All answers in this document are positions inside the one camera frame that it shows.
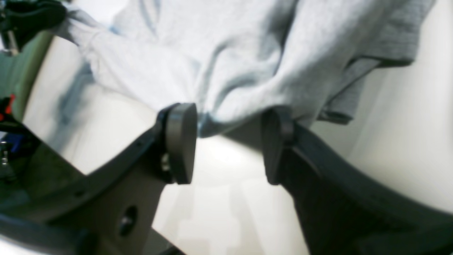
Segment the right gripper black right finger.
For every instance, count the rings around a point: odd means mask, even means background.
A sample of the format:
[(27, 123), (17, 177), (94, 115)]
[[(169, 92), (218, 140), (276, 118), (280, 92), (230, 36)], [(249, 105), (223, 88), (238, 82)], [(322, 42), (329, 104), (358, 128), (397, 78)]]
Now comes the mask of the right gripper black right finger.
[(452, 214), (422, 205), (351, 166), (288, 108), (262, 114), (269, 184), (291, 195), (311, 255), (451, 255)]

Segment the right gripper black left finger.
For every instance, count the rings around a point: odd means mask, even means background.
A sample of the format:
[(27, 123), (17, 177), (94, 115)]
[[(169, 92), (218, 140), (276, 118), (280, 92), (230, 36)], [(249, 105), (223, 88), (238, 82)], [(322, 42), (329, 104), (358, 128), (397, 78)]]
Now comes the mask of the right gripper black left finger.
[(1, 242), (44, 255), (141, 255), (166, 185), (191, 183), (197, 108), (176, 103), (91, 174), (1, 210)]

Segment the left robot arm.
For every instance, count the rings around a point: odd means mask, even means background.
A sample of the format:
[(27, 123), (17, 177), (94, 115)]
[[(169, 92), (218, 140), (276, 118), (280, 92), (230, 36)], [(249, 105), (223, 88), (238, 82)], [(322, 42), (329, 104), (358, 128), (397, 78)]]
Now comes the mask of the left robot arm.
[(2, 0), (1, 53), (16, 56), (39, 32), (64, 21), (67, 9), (58, 0)]

